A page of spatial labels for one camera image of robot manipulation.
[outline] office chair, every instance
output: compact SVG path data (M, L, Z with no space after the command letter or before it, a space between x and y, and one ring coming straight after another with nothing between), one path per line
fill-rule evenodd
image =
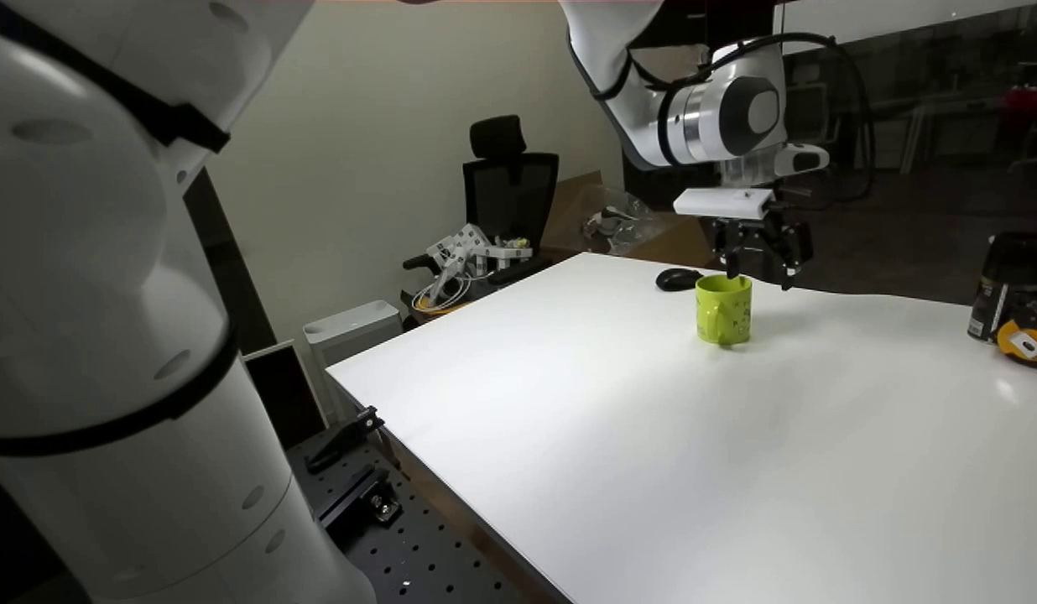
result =
M491 119L469 127L474 156L463 165L468 222L488 240L528 240L540 249L558 184L558 156L525 148L521 119Z

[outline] green cup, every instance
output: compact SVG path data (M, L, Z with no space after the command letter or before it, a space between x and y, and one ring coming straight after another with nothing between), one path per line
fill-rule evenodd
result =
M753 282L707 276L695 282L699 341L735 346L753 341Z

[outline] table surface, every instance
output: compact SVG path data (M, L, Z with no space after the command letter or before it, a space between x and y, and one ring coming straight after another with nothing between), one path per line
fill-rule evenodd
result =
M578 257L330 374L581 604L1037 600L1037 370L971 308L755 285L715 350L660 268Z

